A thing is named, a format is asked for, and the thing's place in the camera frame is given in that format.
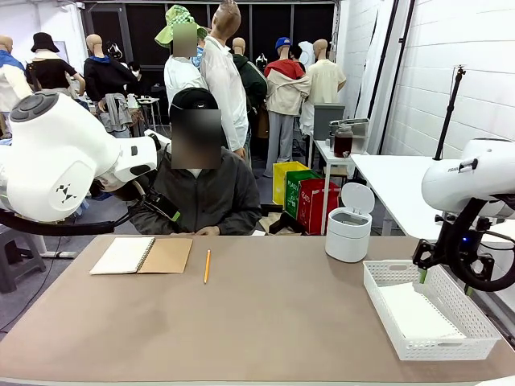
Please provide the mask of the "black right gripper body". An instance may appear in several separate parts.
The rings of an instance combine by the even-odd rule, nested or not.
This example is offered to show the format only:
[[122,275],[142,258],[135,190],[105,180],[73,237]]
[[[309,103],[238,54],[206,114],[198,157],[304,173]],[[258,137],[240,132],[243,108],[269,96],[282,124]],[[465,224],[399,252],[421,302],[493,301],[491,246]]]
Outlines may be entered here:
[[458,261],[460,257],[466,261],[475,261],[484,235],[485,231],[474,228],[460,229],[454,224],[449,225],[443,242],[445,261]]

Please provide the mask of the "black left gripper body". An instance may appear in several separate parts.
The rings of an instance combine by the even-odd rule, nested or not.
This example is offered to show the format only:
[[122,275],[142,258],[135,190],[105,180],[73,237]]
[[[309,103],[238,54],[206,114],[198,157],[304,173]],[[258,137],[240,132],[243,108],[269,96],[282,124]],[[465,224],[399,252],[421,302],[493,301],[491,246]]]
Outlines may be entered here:
[[168,198],[161,194],[156,194],[152,192],[149,193],[145,199],[144,204],[149,209],[167,217],[169,220],[171,220],[171,217],[176,212],[180,213],[178,207],[175,206]]

